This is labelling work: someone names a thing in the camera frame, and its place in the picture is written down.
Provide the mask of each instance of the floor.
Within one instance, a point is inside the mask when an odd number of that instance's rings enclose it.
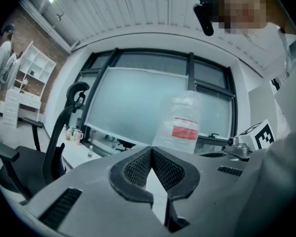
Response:
[[[40,149],[42,152],[46,152],[49,138],[45,132],[44,129],[38,129],[38,139],[40,143]],[[18,122],[18,128],[13,129],[9,126],[6,126],[2,123],[2,118],[0,117],[0,142],[4,143],[5,145],[16,148],[18,146],[25,146],[28,148],[35,148],[34,139],[32,135],[32,127],[29,124],[26,124],[24,122]],[[2,193],[5,196],[8,196],[9,198],[20,202],[23,201],[24,198],[22,195],[8,191],[4,189],[1,185],[0,188],[2,190]]]

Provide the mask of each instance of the wall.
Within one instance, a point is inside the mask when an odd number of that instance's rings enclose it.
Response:
[[[231,67],[236,92],[238,97],[238,131],[245,130],[250,126],[250,104],[248,97],[248,82],[250,87],[257,84],[258,79],[250,82],[251,70],[244,63],[240,63],[239,59],[234,55],[196,39],[186,38],[182,36],[170,36],[165,34],[131,34],[117,36],[114,38],[104,39],[87,47],[79,49],[78,53],[67,60],[61,73],[52,89],[52,97],[48,100],[45,112],[45,127],[52,127],[57,116],[65,105],[65,94],[69,85],[74,82],[82,65],[87,60],[91,52],[100,52],[118,48],[160,48],[179,52],[193,52],[195,55],[217,62],[223,66]]]
[[[51,74],[45,91],[41,98],[41,109],[40,112],[44,113],[45,106],[57,75],[66,61],[69,54],[64,51],[56,42],[28,15],[23,8],[18,6],[7,18],[3,27],[7,24],[14,24],[15,32],[13,35],[14,51],[18,55],[21,51],[25,51],[28,45],[33,41],[33,45],[37,47],[46,56],[57,63],[53,73]],[[17,78],[23,78],[23,73],[19,72]],[[29,83],[26,87],[26,91],[39,95],[43,84],[42,82],[28,77]],[[0,97],[1,100],[5,99],[5,92]]]

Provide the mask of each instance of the window frame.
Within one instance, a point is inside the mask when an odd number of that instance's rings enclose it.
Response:
[[[114,67],[116,63],[119,61],[121,55],[124,53],[160,53],[160,54],[168,54],[168,55],[175,55],[175,56],[180,56],[186,58],[186,75],[188,76],[188,90],[192,91],[197,91],[198,87],[205,88],[207,90],[214,91],[216,93],[223,94],[227,96],[228,98],[231,99],[231,108],[232,108],[232,113],[231,113],[231,131],[230,131],[230,136],[233,137],[237,133],[237,96],[236,96],[236,91],[235,91],[235,84],[233,80],[233,76],[231,73],[230,67],[224,67],[216,62],[210,61],[208,59],[205,59],[200,56],[194,55],[194,53],[183,53],[183,52],[177,52],[177,51],[171,51],[171,50],[164,50],[164,49],[157,49],[157,48],[125,48],[125,49],[118,49],[115,48],[114,50],[108,50],[108,51],[103,51],[99,53],[92,53],[90,57],[87,59],[85,64],[83,65],[81,71],[79,72],[78,76],[76,77],[76,81],[79,80],[79,78],[84,75],[92,75],[92,74],[98,74],[94,84],[90,88],[90,93],[89,96],[93,96],[100,84],[100,81],[108,67]],[[96,59],[103,55],[103,54],[109,54],[106,62],[101,68],[91,68]],[[225,85],[226,88],[219,87],[217,85],[211,84],[209,82],[205,82],[199,79],[195,79],[195,67],[194,67],[194,62],[199,61],[203,62],[205,64],[211,65],[211,67],[214,67],[214,69],[218,69],[220,71],[223,71],[224,79],[225,79]],[[87,118],[87,113],[90,108],[90,105],[92,103],[92,98],[93,97],[88,97],[85,102],[85,108],[81,116],[81,125],[79,127],[80,130],[84,133],[84,138],[82,140],[82,143],[85,146],[93,145],[88,141],[89,139],[89,132],[90,132],[90,127],[84,125],[85,120]],[[217,139],[214,136],[198,136],[198,143],[206,142],[207,144],[215,145],[215,146],[221,146],[221,145],[226,145],[227,140],[222,140],[222,139]]]

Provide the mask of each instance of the black office chair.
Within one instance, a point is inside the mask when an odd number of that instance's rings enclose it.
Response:
[[[0,158],[3,167],[0,170],[0,184],[13,192],[21,193],[26,200],[38,191],[65,174],[62,167],[61,154],[65,147],[57,147],[58,137],[64,127],[66,119],[71,113],[81,108],[85,100],[84,92],[90,87],[85,82],[76,82],[67,91],[67,101],[70,104],[58,116],[51,135],[46,153],[40,151],[37,128],[43,124],[23,118],[32,125],[34,142],[37,150],[19,146],[12,149],[0,143]],[[75,101],[74,96],[80,92]]]

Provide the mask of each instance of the chair armrest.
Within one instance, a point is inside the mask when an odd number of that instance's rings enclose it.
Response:
[[[20,154],[15,149],[12,149],[2,143],[0,143],[0,158],[5,161],[16,161]]]
[[[26,123],[28,123],[28,124],[30,124],[30,125],[34,125],[34,126],[36,126],[36,127],[39,127],[39,128],[42,128],[42,127],[43,127],[43,123],[41,123],[41,122],[36,122],[35,120],[30,119],[30,118],[22,118],[22,121],[23,121],[23,122],[26,122]]]

